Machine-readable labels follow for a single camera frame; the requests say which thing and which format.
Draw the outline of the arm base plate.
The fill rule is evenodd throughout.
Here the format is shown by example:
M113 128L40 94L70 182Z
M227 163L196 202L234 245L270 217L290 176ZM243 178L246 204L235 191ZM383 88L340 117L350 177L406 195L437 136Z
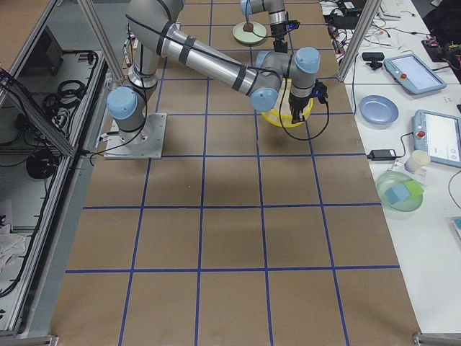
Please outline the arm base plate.
M160 159L163 153L166 121L166 113L148 113L145 127L140 135L126 144L136 135L136 132L130 135L120 133L116 120L113 120L111 131L117 134L107 139L104 156L108 159Z

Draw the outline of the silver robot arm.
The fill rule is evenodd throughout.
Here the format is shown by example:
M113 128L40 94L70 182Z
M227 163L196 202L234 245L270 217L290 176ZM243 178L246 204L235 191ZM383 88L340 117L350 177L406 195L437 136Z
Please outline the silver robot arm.
M241 0L241 11L245 17L244 32L253 32L254 26L249 23L249 16L267 12L271 29L271 37L274 38L274 50L279 53L287 52L285 35L288 33L288 14L283 0Z
M183 1L131 1L125 15L130 29L139 40L136 60L128 70L127 85L136 88L140 96L157 85L156 69L161 57L182 65L245 94L257 112L274 109L283 79L290 79L289 106L292 123L304 121L304 109L312 98L326 104L327 88L316 75L320 54L315 48L287 52L285 35L290 28L283 1L242 1L245 16L266 12L269 15L274 50L262 51L253 67L182 32L176 25Z

